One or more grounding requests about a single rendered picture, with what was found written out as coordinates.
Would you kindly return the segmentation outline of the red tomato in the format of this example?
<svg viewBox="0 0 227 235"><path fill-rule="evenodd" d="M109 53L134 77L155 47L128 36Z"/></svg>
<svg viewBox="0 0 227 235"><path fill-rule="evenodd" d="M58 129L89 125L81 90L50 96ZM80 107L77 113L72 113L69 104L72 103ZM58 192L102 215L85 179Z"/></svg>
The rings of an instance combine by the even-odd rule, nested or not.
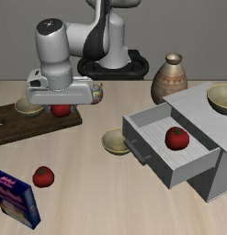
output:
<svg viewBox="0 0 227 235"><path fill-rule="evenodd" d="M51 113L57 118L64 118L71 113L71 107L69 105L53 105Z"/></svg>
<svg viewBox="0 0 227 235"><path fill-rule="evenodd" d="M47 166L41 166L33 174L32 181L36 187L49 187L54 183L54 173Z"/></svg>
<svg viewBox="0 0 227 235"><path fill-rule="evenodd" d="M165 134L165 145L172 151L184 150L188 144L189 135L180 127L172 127Z"/></svg>

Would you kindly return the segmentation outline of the cream porcelain bowl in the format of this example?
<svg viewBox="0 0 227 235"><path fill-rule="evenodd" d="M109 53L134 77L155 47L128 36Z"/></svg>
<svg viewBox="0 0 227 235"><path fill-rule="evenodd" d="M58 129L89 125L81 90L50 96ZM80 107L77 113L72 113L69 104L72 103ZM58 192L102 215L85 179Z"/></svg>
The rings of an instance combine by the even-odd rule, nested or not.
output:
<svg viewBox="0 0 227 235"><path fill-rule="evenodd" d="M28 102L27 97L24 95L20 97L15 103L15 110L25 117L36 117L44 111L40 105L32 105Z"/></svg>
<svg viewBox="0 0 227 235"><path fill-rule="evenodd" d="M106 151L114 155L124 155L130 152L130 149L124 143L125 138L122 135L121 128L113 128L106 131L102 136L101 142Z"/></svg>
<svg viewBox="0 0 227 235"><path fill-rule="evenodd" d="M207 90L210 106L218 113L227 116L227 84L215 84Z"/></svg>

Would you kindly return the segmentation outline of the dark brown cutting board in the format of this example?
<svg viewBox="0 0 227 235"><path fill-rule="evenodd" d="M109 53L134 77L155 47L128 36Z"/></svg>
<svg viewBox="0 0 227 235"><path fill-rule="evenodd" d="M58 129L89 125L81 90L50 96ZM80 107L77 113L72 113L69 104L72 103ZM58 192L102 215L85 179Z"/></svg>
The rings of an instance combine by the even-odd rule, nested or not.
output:
<svg viewBox="0 0 227 235"><path fill-rule="evenodd" d="M54 117L46 112L36 117L25 117L15 110L14 104L0 106L0 145L81 124L78 111L67 117Z"/></svg>

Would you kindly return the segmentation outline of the small patterned teapot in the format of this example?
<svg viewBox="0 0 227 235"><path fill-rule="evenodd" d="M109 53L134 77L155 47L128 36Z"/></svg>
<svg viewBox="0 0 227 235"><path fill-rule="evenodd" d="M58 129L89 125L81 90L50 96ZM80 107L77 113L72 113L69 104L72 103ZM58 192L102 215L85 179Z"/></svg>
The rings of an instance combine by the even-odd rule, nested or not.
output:
<svg viewBox="0 0 227 235"><path fill-rule="evenodd" d="M93 105L98 104L103 98L103 84L102 83L94 84L92 88L92 93L93 93L92 104Z"/></svg>

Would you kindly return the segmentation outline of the brown patterned vase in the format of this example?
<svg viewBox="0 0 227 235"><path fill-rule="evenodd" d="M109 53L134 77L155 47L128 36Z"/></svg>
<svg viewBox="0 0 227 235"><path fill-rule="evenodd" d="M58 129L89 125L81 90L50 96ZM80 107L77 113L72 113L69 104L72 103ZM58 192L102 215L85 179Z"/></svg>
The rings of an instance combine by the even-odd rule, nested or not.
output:
<svg viewBox="0 0 227 235"><path fill-rule="evenodd" d="M157 71L151 86L152 100L157 104L164 102L164 97L187 89L187 76L181 64L182 56L170 52L165 56L165 63Z"/></svg>

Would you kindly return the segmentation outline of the blue carton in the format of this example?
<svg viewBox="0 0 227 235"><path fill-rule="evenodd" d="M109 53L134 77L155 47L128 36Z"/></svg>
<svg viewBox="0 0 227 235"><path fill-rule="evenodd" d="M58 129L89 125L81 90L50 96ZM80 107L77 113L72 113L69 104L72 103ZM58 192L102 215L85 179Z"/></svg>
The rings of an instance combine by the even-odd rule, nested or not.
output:
<svg viewBox="0 0 227 235"><path fill-rule="evenodd" d="M40 223L40 213L31 186L1 170L0 208L9 217L31 229Z"/></svg>

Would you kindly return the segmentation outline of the grey cabinet drawer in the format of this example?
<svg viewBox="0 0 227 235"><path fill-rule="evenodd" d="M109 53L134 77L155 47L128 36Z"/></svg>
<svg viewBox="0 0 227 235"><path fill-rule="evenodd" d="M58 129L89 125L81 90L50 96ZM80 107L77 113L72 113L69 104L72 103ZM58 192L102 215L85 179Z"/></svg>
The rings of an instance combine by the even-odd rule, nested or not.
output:
<svg viewBox="0 0 227 235"><path fill-rule="evenodd" d="M188 133L189 144L182 151L165 145L165 133L172 127ZM214 168L220 153L206 134L167 103L124 116L122 134L135 158L148 164L168 189Z"/></svg>

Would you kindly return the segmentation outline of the grey cabinet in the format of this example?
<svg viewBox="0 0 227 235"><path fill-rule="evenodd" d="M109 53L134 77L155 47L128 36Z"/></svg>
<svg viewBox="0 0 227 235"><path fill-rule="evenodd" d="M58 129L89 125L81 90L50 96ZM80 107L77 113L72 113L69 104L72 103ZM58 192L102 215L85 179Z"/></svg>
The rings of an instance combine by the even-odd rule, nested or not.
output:
<svg viewBox="0 0 227 235"><path fill-rule="evenodd" d="M165 97L166 103L189 122L188 131L195 128L194 136L201 143L220 149L209 170L188 180L206 202L227 193L227 116L208 102L207 90L213 85L208 82Z"/></svg>

